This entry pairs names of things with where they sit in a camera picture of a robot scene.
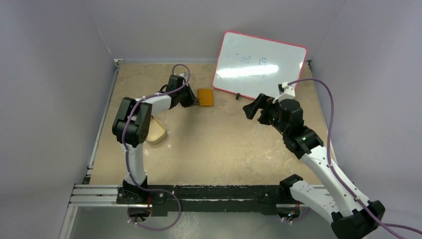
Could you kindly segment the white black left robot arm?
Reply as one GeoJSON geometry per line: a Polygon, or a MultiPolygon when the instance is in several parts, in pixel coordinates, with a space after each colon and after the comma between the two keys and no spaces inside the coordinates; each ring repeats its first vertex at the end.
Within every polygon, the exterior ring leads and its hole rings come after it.
{"type": "Polygon", "coordinates": [[[144,169],[143,146],[149,134],[153,114],[170,110],[177,105],[195,106],[198,99],[190,85],[189,77],[174,75],[158,92],[139,99],[124,97],[112,125],[112,134],[120,143],[124,154],[126,176],[122,183],[124,197],[135,203],[144,203],[152,195],[144,169]]]}

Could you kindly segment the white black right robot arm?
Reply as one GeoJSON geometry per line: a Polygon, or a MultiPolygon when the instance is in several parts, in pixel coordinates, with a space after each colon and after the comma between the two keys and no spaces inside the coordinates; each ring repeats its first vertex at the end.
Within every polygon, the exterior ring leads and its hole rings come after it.
{"type": "Polygon", "coordinates": [[[251,120],[260,111],[258,122],[273,126],[286,148],[320,180],[327,194],[314,189],[303,178],[291,175],[280,182],[280,198],[299,201],[322,216],[339,239],[362,239],[378,228],[385,213],[380,201],[371,201],[347,178],[338,165],[328,159],[321,138],[304,124],[303,109],[294,99],[274,100],[260,94],[243,108],[251,120]]]}

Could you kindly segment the orange leather card holder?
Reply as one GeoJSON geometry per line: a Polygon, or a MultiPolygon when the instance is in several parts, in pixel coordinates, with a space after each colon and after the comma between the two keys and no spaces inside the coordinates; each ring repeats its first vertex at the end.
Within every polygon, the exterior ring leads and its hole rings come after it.
{"type": "Polygon", "coordinates": [[[214,106],[213,90],[200,88],[198,89],[198,101],[200,107],[211,107],[214,106]]]}

